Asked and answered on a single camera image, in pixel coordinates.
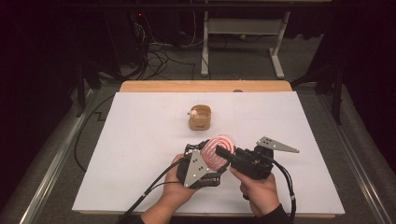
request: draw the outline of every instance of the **dark background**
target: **dark background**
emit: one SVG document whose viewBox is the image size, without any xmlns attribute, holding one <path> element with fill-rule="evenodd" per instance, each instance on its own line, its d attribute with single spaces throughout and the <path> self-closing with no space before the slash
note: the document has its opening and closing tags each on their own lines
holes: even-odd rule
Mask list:
<svg viewBox="0 0 396 224">
<path fill-rule="evenodd" d="M 349 57 L 343 60 L 344 83 L 368 132 L 395 171 L 391 159 L 396 148 L 395 3 L 378 0 L 367 4 L 363 13 L 291 13 L 285 37 L 302 34 L 310 38 L 326 32 L 310 71 L 339 58 L 340 50 L 349 50 Z M 218 16 L 230 14 L 218 13 Z M 246 17 L 247 13 L 233 13 L 233 16 Z M 153 19 L 153 31 L 176 46 L 180 42 L 180 30 L 192 32 L 191 17 L 185 17 L 184 12 L 148 12 L 147 17 Z M 197 13 L 197 21 L 202 21 L 202 17 L 203 13 Z M 249 14 L 249 17 L 262 15 Z M 58 2 L 46 0 L 2 1 L 0 22 L 2 209 L 38 150 L 70 108 L 69 94 L 76 87 L 81 62 L 93 61 L 117 73 L 120 64 L 139 61 L 141 52 L 135 51 L 134 34 L 129 30 L 125 14 L 65 13 Z M 350 39 L 353 27 L 360 29 L 357 38 Z M 99 70 L 83 65 L 85 78 L 95 88 L 100 86 Z M 322 81 L 322 76 L 312 79 Z"/>
</svg>

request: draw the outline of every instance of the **white paper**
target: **white paper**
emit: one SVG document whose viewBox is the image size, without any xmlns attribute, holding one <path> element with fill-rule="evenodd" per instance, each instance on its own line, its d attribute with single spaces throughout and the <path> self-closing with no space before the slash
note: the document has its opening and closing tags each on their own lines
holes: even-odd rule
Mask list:
<svg viewBox="0 0 396 224">
<path fill-rule="evenodd" d="M 188 112 L 209 105 L 210 129 L 192 131 Z M 218 134 L 230 135 L 237 147 L 253 149 L 263 136 L 295 147 L 300 153 L 275 152 L 289 172 L 297 214 L 344 214 L 344 208 L 295 92 L 119 92 L 106 119 L 74 211 L 125 212 L 187 144 Z M 285 177 L 274 167 L 277 191 L 286 212 L 290 196 Z M 251 214 L 239 180 L 228 171 L 215 188 L 200 189 L 180 214 Z M 144 212 L 162 187 L 135 209 Z"/>
</svg>

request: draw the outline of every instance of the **red spiral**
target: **red spiral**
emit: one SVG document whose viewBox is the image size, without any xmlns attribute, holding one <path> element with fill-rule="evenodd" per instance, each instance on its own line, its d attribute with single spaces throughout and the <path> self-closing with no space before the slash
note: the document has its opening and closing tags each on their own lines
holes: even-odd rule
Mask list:
<svg viewBox="0 0 396 224">
<path fill-rule="evenodd" d="M 213 171 L 217 171 L 227 163 L 227 160 L 216 154 L 217 145 L 224 147 L 233 153 L 234 141 L 230 136 L 220 134 L 209 139 L 204 148 L 201 149 L 202 158 L 206 162 L 207 167 Z"/>
</svg>

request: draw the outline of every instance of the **cable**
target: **cable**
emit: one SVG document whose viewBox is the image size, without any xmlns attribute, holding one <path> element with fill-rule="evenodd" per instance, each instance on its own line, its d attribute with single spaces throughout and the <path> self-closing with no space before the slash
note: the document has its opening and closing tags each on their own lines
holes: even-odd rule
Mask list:
<svg viewBox="0 0 396 224">
<path fill-rule="evenodd" d="M 217 35 L 217 36 L 220 36 L 220 37 L 222 37 L 224 39 L 224 46 L 222 46 L 222 47 L 213 47 L 213 46 L 209 46 L 209 44 L 207 44 L 207 47 L 211 48 L 211 49 L 226 49 L 227 46 L 228 46 L 227 37 L 225 35 Z"/>
<path fill-rule="evenodd" d="M 204 43 L 204 40 L 201 40 L 200 42 L 198 42 L 198 43 L 196 43 L 196 44 L 193 44 L 193 45 L 182 45 L 181 47 L 182 47 L 182 48 L 191 48 L 191 47 L 199 46 L 199 45 L 201 45 L 202 43 Z"/>
<path fill-rule="evenodd" d="M 293 182 L 291 181 L 291 176 L 288 172 L 288 170 L 286 170 L 285 167 L 283 167 L 282 165 L 280 165 L 277 161 L 275 161 L 272 158 L 269 157 L 265 157 L 267 160 L 269 160 L 271 163 L 273 163 L 279 170 L 280 172 L 282 172 L 282 174 L 285 176 L 286 178 L 286 182 L 288 183 L 288 188 L 289 188 L 289 193 L 290 193 L 290 199 L 291 199 L 291 211 L 290 211 L 290 220 L 293 221 L 295 218 L 295 214 L 296 214 L 296 210 L 297 210 L 297 202 L 296 202 L 296 197 L 294 194 L 294 190 L 293 190 Z"/>
<path fill-rule="evenodd" d="M 147 19 L 146 16 L 145 16 L 144 18 L 145 18 L 145 21 L 146 21 L 146 25 L 148 26 L 148 30 L 149 30 L 149 33 L 150 33 L 150 35 L 151 35 L 152 41 L 153 41 L 154 43 L 160 45 L 160 44 L 154 39 L 154 34 L 152 33 L 151 26 L 149 25 L 149 20 Z"/>
<path fill-rule="evenodd" d="M 165 184 L 181 184 L 181 182 L 180 182 L 180 181 L 168 181 L 168 182 L 163 182 L 163 183 L 161 183 L 161 184 L 158 184 L 158 185 L 154 186 L 151 190 L 154 190 L 154 189 L 158 188 L 159 186 L 165 185 Z"/>
<path fill-rule="evenodd" d="M 91 112 L 91 114 L 84 120 L 84 123 L 83 123 L 82 126 L 81 126 L 81 130 L 80 130 L 79 133 L 78 133 L 78 136 L 77 136 L 77 139 L 76 139 L 76 142 L 75 142 L 75 145 L 74 145 L 74 150 L 73 150 L 73 152 L 74 152 L 74 158 L 75 158 L 75 161 L 76 161 L 78 167 L 79 167 L 84 173 L 87 172 L 87 169 L 79 162 L 79 160 L 78 160 L 78 155 L 77 155 L 77 144 L 78 144 L 79 138 L 81 137 L 82 131 L 84 130 L 85 125 L 87 124 L 87 122 L 88 122 L 88 120 L 91 118 L 91 116 L 96 112 L 96 110 L 97 110 L 101 105 L 103 105 L 106 101 L 108 101 L 109 99 L 113 98 L 114 96 L 115 96 L 115 95 L 111 95 L 111 96 L 107 97 L 104 101 L 102 101 L 102 102 Z"/>
<path fill-rule="evenodd" d="M 146 189 L 146 191 L 142 194 L 142 196 L 140 196 L 140 198 L 134 203 L 134 205 L 131 206 L 131 208 L 128 209 L 128 211 L 126 211 L 120 218 L 119 220 L 117 220 L 117 224 L 120 224 L 125 218 L 127 218 L 135 209 L 136 207 L 141 204 L 143 202 L 143 200 L 151 193 L 152 190 L 154 190 L 155 188 L 159 187 L 162 184 L 159 184 L 157 186 L 155 186 L 155 184 L 161 179 L 163 178 L 164 175 L 166 175 L 166 173 L 168 173 L 172 168 L 174 168 L 175 166 L 177 166 L 179 163 L 181 163 L 181 161 L 185 160 L 184 158 L 180 158 L 178 161 L 175 161 L 174 163 L 172 163 L 168 168 L 166 168 L 158 177 L 157 179 L 154 180 L 154 182 L 152 182 L 152 184 Z"/>
<path fill-rule="evenodd" d="M 201 59 L 202 61 L 206 64 L 207 67 L 207 74 L 209 76 L 209 80 L 212 80 L 212 74 L 210 73 L 210 69 L 209 69 L 209 64 L 206 62 L 205 58 L 203 55 L 201 55 Z"/>
<path fill-rule="evenodd" d="M 101 74 L 99 74 L 99 78 L 101 78 L 102 80 L 106 80 L 106 81 L 113 81 L 113 82 L 120 82 L 121 81 L 121 82 L 123 82 L 125 80 L 131 80 L 132 77 L 143 73 L 146 70 L 146 68 L 147 68 L 147 62 L 146 62 L 146 60 L 143 60 L 142 63 L 139 63 L 138 67 L 134 71 L 130 72 L 129 74 L 123 76 L 123 75 L 118 73 L 119 76 L 122 77 L 122 78 L 119 78 L 119 77 L 106 77 L 106 76 L 103 76 Z"/>
<path fill-rule="evenodd" d="M 146 32 L 145 32 L 145 29 L 143 28 L 143 26 L 141 26 L 137 22 L 134 22 L 134 26 L 137 26 L 139 28 L 139 30 L 137 31 L 137 34 L 135 34 L 136 39 L 139 37 L 140 31 L 142 31 L 142 41 L 140 42 L 139 45 L 136 45 L 136 48 L 139 49 L 145 43 L 145 39 L 147 36 L 146 36 Z"/>
<path fill-rule="evenodd" d="M 179 61 L 177 61 L 175 59 L 172 59 L 166 52 L 165 44 L 160 44 L 160 43 L 156 42 L 156 43 L 151 43 L 150 45 L 151 46 L 159 46 L 160 48 L 159 49 L 155 49 L 155 50 L 148 50 L 147 51 L 147 54 L 153 54 L 153 55 L 156 56 L 156 57 L 152 57 L 152 58 L 148 59 L 148 62 L 150 62 L 150 61 L 152 61 L 154 59 L 158 59 L 158 60 L 161 61 L 161 64 L 159 64 L 159 65 L 149 64 L 148 68 L 150 68 L 154 73 L 149 75 L 149 76 L 147 76 L 147 77 L 145 77 L 145 78 L 142 78 L 143 80 L 147 80 L 147 79 L 155 77 L 155 76 L 163 77 L 163 76 L 160 75 L 160 73 L 163 72 L 167 68 L 167 65 L 168 65 L 169 61 L 174 62 L 174 63 L 179 63 L 179 64 L 192 65 L 191 79 L 193 79 L 193 73 L 194 73 L 194 70 L 195 70 L 195 63 L 183 63 L 183 62 L 179 62 Z"/>
<path fill-rule="evenodd" d="M 193 17 L 193 21 L 194 21 L 194 35 L 193 35 L 192 41 L 190 42 L 189 45 L 187 45 L 187 46 L 182 46 L 182 47 L 184 47 L 184 48 L 188 48 L 188 47 L 193 46 L 193 43 L 194 43 L 194 41 L 195 41 L 196 32 L 197 32 L 197 23 L 196 23 L 196 18 L 195 18 L 195 11 L 192 12 L 192 17 Z"/>
</svg>

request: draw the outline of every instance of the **hand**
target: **hand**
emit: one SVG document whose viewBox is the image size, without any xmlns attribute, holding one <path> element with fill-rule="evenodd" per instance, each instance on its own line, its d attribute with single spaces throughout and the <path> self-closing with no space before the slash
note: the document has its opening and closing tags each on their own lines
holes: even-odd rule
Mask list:
<svg viewBox="0 0 396 224">
<path fill-rule="evenodd" d="M 273 174 L 270 174 L 267 179 L 255 180 L 239 173 L 233 167 L 230 171 L 241 181 L 240 189 L 249 197 L 251 211 L 256 217 L 265 216 L 280 205 Z"/>
<path fill-rule="evenodd" d="M 172 163 L 183 158 L 183 154 L 177 155 Z M 169 183 L 163 186 L 163 195 L 160 201 L 166 201 L 168 204 L 172 204 L 176 210 L 186 203 L 198 189 L 185 189 L 177 178 L 177 166 L 172 168 L 165 176 L 165 182 L 177 182 Z"/>
<path fill-rule="evenodd" d="M 183 158 L 183 154 L 177 155 L 172 163 Z M 165 176 L 165 182 L 175 182 L 163 185 L 163 194 L 154 205 L 142 214 L 142 220 L 146 224 L 169 223 L 176 210 L 186 203 L 198 189 L 185 189 L 177 179 L 177 166 L 173 167 Z"/>
</svg>

